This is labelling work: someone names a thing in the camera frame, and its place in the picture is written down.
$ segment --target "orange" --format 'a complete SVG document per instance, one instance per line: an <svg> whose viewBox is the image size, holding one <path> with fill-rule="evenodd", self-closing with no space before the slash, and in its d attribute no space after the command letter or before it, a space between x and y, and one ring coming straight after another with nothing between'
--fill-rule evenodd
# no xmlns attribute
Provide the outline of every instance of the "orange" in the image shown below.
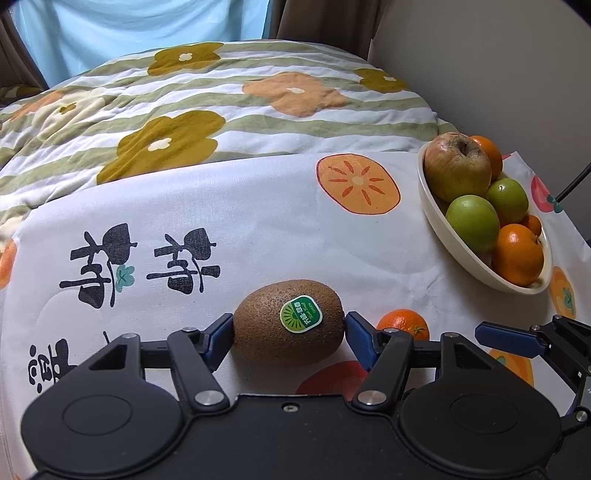
<svg viewBox="0 0 591 480"><path fill-rule="evenodd" d="M518 287L537 280L544 266L544 251L534 233L526 226L510 223L501 228L492 251L492 269Z"/></svg>
<svg viewBox="0 0 591 480"><path fill-rule="evenodd" d="M519 223L529 228L535 236L540 236L542 234L542 222L540 222L540 219L535 215L526 215Z"/></svg>
<svg viewBox="0 0 591 480"><path fill-rule="evenodd" d="M480 148L484 150L484 153L488 157L488 161L491 162L491 180L496 180L503 171L503 156L501 155L501 152L496 147L496 145L486 137L472 135L470 138L473 139L478 145L480 145Z"/></svg>
<svg viewBox="0 0 591 480"><path fill-rule="evenodd" d="M382 317L376 327L378 330L397 328L414 336L415 340L429 340L429 326L425 319L417 312L408 309L398 309Z"/></svg>

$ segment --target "chinese character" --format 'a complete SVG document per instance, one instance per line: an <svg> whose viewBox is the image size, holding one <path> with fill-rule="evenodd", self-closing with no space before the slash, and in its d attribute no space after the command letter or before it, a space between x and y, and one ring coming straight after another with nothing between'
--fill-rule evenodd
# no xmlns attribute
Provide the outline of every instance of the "chinese character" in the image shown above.
<svg viewBox="0 0 591 480"><path fill-rule="evenodd" d="M129 238L129 229L127 223L122 223L109 228L103 235L103 244L97 245L90 233L84 232L84 240L88 247L81 247L70 252L70 260L88 257L88 262L80 269L80 274L94 274L94 277L86 277L76 281L62 281L60 288L80 287L78 299L100 309L105 301L105 283L111 284L111 307L115 305L115 290L121 292L123 286L133 284L133 267L125 268L125 262L129 260L131 247L137 247L138 244L131 243ZM103 267L100 263L93 263L95 255L104 252L107 256L107 268L111 278L101 276ZM120 265L117 269L117 281L113 275L112 265Z"/></svg>
<svg viewBox="0 0 591 480"><path fill-rule="evenodd" d="M55 351L56 353L54 355L51 345L47 345L47 352L49 354L49 357L47 357L47 355L43 355L42 353L37 355L37 347L35 345L31 345L29 348L29 356L32 357L27 367L29 383L31 385L37 384L37 393L41 393L43 390L41 382L45 383L53 380L53 383L55 383L76 367L76 365L69 364L69 348L65 338L56 342Z"/></svg>
<svg viewBox="0 0 591 480"><path fill-rule="evenodd" d="M203 293L203 277L218 278L220 276L219 265L205 267L199 267L199 265L197 265L198 260L209 260L212 256L212 247L217 245L209 242L205 228L198 228L187 233L187 235L184 236L184 245L179 245L169 234L165 234L164 239L170 244L170 246L155 248L154 256L162 257L163 255L172 255L173 259L168 262L167 268L180 267L182 270L174 270L166 273L151 273L146 275L148 280L168 277L168 287L171 290L176 290L189 295L193 292L193 275L199 275L199 291L201 293ZM196 270L189 270L187 268L189 262L178 259L178 254L185 250L191 254L191 261L193 262L193 265L195 265Z"/></svg>

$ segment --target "orange flower pattern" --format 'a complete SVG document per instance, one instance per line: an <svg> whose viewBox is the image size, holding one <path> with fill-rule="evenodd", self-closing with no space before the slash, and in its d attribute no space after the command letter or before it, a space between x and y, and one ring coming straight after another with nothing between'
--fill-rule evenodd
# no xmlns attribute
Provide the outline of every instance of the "orange flower pattern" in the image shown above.
<svg viewBox="0 0 591 480"><path fill-rule="evenodd" d="M400 203L400 191L386 169L356 154L330 155L316 165L318 183L351 213L379 215Z"/></svg>
<svg viewBox="0 0 591 480"><path fill-rule="evenodd" d="M348 98L334 88L325 87L319 79L299 72L283 72L264 80L246 82L242 91L268 98L278 112L299 118L349 103Z"/></svg>
<svg viewBox="0 0 591 480"><path fill-rule="evenodd" d="M395 93L408 90L408 86L400 79L395 79L383 70L357 69L355 75L359 75L359 83L370 90L379 93Z"/></svg>
<svg viewBox="0 0 591 480"><path fill-rule="evenodd" d="M46 105L51 105L52 103L57 102L63 96L64 96L63 93L61 93L59 90L55 90L51 93L48 93L44 97L39 98L39 100L36 100L35 102L27 103L27 104L23 105L22 107L20 107L16 112L14 112L12 114L12 116L10 117L10 120L17 120L20 117L22 117L23 115L26 115L28 113L37 112L42 107L44 107Z"/></svg>

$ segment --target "red circle print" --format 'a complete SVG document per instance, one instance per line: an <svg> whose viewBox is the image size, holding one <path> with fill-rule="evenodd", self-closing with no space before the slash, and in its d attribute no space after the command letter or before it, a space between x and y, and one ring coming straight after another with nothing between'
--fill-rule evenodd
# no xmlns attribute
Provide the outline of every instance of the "red circle print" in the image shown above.
<svg viewBox="0 0 591 480"><path fill-rule="evenodd" d="M368 373L357 360L339 362L316 372L298 387L296 395L341 394L351 400Z"/></svg>
<svg viewBox="0 0 591 480"><path fill-rule="evenodd" d="M538 176L531 179L531 196L534 199L536 207L541 212L548 213L554 210L554 205L548 201L550 191Z"/></svg>

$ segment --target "striped blanket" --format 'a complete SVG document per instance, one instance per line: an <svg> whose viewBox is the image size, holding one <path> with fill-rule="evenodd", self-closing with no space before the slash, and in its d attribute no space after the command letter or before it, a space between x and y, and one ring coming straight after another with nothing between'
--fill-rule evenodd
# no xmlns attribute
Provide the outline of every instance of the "striped blanket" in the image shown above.
<svg viewBox="0 0 591 480"><path fill-rule="evenodd" d="M263 155L418 151L453 129L344 51L208 42L109 61L0 111L0 244L50 200L134 175Z"/></svg>

